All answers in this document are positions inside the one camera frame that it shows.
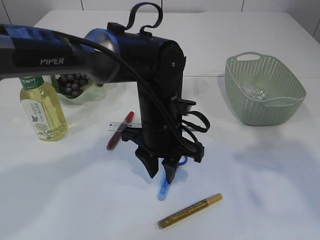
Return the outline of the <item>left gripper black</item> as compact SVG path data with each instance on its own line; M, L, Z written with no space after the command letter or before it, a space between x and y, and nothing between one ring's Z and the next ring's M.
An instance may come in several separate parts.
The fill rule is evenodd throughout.
M186 155L200 163L204 157L204 147L193 136L193 141L186 140L188 144L195 148L189 150L180 143L174 134L167 127L156 127L143 125L141 128L126 127L121 133L122 140L134 142L138 148L135 156L142 162L151 179L158 173L158 158L169 156ZM177 158L164 158L161 164L164 167L166 181L171 184L178 165Z

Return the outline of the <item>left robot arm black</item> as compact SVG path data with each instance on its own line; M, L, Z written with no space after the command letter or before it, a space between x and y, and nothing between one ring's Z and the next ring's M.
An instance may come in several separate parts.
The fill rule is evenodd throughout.
M136 82L141 127L126 127L123 141L137 145L135 155L154 177L163 165L167 180L186 156L201 162L204 146L194 131L205 133L208 119L182 98L186 57L177 42L143 33L126 33L110 23L85 38L28 26L0 27L1 79L86 73L99 84Z

